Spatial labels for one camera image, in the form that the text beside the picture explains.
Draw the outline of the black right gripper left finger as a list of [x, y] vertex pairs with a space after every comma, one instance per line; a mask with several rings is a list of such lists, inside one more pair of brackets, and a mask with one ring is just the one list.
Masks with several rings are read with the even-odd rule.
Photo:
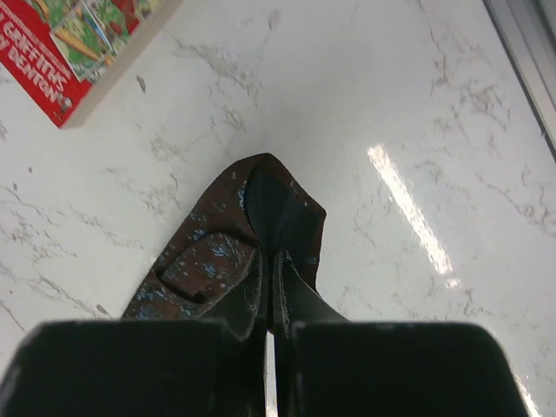
[[266, 331], [266, 257], [257, 249], [244, 276], [209, 311], [238, 341]]

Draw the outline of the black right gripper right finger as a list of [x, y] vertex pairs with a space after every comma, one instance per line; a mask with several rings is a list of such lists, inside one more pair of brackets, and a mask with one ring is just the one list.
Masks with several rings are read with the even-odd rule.
[[347, 322], [299, 275], [286, 250], [275, 254], [272, 268], [272, 324], [274, 334], [289, 334], [298, 321]]

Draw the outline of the brown floral necktie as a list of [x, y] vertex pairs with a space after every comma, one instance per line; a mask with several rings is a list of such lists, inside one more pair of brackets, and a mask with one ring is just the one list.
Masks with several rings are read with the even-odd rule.
[[234, 162], [184, 218], [123, 318], [194, 320], [240, 284], [254, 262], [281, 249], [315, 288], [326, 215], [275, 156]]

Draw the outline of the red paperback book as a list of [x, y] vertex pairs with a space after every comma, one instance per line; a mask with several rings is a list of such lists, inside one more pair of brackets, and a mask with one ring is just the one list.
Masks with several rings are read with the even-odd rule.
[[3, 1], [1, 64], [57, 128], [73, 128], [180, 6], [180, 1]]

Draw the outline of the aluminium frame rail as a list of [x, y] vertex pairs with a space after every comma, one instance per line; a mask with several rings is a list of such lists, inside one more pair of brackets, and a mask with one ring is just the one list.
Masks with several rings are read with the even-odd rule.
[[484, 5], [554, 153], [555, 2], [489, 0]]

